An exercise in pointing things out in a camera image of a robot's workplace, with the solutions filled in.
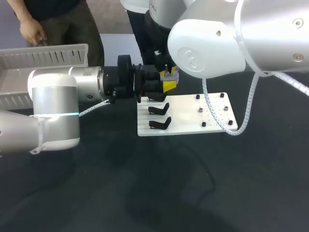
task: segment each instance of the white plastic crate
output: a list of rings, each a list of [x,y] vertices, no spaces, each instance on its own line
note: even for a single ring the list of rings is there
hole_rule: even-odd
[[[213,108],[224,125],[230,130],[236,131],[238,125],[228,95],[225,93],[224,98],[221,98],[220,94],[209,94]],[[167,102],[169,102],[169,109],[164,116],[149,114],[149,106],[163,109]],[[172,118],[172,122],[167,130],[151,129],[149,127],[149,121],[164,123],[168,117]],[[230,120],[233,121],[233,125],[228,124]],[[149,101],[147,97],[143,97],[141,103],[138,103],[137,106],[137,127],[139,136],[223,132],[209,112],[204,94],[200,94],[200,99],[196,99],[196,94],[167,96],[164,102]]]
[[[88,45],[0,50],[0,110],[32,108],[27,81],[35,69],[87,67]]]

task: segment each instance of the person's hand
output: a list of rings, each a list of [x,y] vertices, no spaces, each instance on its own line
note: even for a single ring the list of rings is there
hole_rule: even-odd
[[[44,40],[47,40],[43,27],[37,20],[33,18],[29,18],[20,22],[20,32],[27,41],[34,44],[35,46],[38,46],[41,43],[40,37],[42,37]]]

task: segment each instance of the white tray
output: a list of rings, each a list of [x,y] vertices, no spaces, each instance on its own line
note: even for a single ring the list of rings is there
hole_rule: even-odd
[[[0,110],[32,108],[27,81],[35,69],[87,67],[88,45],[0,50]]]

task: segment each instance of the black mount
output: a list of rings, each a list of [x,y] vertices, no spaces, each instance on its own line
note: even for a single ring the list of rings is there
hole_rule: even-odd
[[[135,95],[138,103],[142,96],[148,95],[154,100],[164,101],[166,94],[163,94],[163,82],[160,79],[157,70],[146,72],[141,64],[132,65],[130,55],[118,56],[117,70],[115,67],[104,68],[104,93],[117,99],[133,98]]]

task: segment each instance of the cylindrical robot link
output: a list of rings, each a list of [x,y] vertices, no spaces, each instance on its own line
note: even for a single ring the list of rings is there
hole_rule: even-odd
[[[45,73],[60,73],[72,75],[78,88],[78,100],[80,103],[87,102],[101,102],[107,97],[103,90],[103,69],[101,67],[88,67],[88,68],[50,68],[34,70],[29,79],[33,79],[35,76]]]
[[[77,83],[73,76],[47,73],[32,79],[33,112],[44,118],[42,150],[63,150],[80,140]]]

